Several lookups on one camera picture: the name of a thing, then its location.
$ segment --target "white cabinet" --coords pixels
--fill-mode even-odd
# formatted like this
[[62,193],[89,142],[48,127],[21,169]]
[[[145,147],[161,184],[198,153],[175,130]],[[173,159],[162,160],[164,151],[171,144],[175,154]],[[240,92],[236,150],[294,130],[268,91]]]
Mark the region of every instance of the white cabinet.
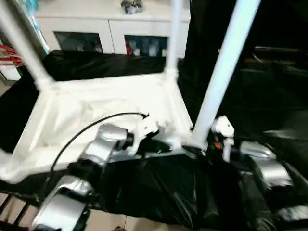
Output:
[[[170,0],[143,0],[142,13],[125,15],[120,0],[42,1],[36,21],[50,50],[165,56],[171,27]],[[184,57],[190,21],[182,10],[178,57]]]
[[[129,54],[140,51],[141,55],[164,56],[167,48],[170,22],[135,22],[110,20],[115,53]],[[178,57],[185,55],[189,23],[181,23]]]
[[79,50],[114,53],[108,20],[82,18],[37,18],[51,51]]

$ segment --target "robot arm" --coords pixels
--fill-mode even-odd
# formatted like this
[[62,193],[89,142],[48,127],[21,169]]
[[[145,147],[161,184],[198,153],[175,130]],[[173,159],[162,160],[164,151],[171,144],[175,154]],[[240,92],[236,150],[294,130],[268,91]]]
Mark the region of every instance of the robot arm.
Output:
[[35,216],[33,231],[82,231],[90,215],[87,205],[112,155],[136,154],[140,142],[158,133],[158,125],[150,117],[128,132],[112,124],[100,126],[96,138],[90,142],[75,163],[42,203]]

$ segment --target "white frame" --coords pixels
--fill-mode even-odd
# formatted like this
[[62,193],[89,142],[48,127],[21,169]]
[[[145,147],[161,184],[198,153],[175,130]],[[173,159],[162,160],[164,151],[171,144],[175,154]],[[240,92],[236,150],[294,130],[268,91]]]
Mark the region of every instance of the white frame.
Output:
[[[168,38],[171,31],[171,22],[109,20],[109,25],[116,54],[127,54],[125,35],[163,36]],[[180,24],[177,49],[177,57],[179,58],[185,56],[188,27],[189,23]]]
[[114,53],[108,20],[79,18],[36,18],[50,51],[61,50],[54,34],[59,32],[97,33],[104,53]]

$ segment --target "red object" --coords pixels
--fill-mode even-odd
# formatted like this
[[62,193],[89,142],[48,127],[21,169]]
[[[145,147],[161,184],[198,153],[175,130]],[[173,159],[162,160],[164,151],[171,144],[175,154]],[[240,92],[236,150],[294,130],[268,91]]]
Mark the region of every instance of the red object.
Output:
[[0,45],[0,65],[22,66],[24,62],[16,51],[10,47]]

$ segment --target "cabinet door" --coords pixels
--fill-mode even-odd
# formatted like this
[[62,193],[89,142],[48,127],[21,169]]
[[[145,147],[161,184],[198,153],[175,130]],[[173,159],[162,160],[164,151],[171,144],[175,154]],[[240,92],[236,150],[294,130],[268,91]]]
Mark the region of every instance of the cabinet door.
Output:
[[[110,20],[110,29],[115,53],[164,56],[167,38],[170,33],[170,22],[140,22]],[[185,55],[189,23],[181,23],[178,39],[178,57]]]
[[96,51],[114,53],[108,20],[37,18],[51,51]]

